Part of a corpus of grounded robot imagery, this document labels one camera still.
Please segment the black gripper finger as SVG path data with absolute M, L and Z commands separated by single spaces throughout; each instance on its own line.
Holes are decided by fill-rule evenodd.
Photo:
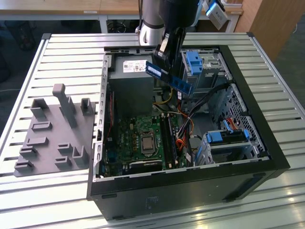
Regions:
M 156 46 L 156 49 L 153 53 L 154 64 L 166 72 L 169 72 L 171 67 L 171 63 L 169 60 L 170 50 L 168 47 L 169 47 L 169 34 L 166 33 L 161 43 L 159 43 Z
M 171 44 L 171 69 L 170 74 L 174 75 L 174 65 L 176 59 L 180 55 L 180 50 L 185 38 L 185 29 L 184 28 L 177 28 L 172 34 L 172 44 Z

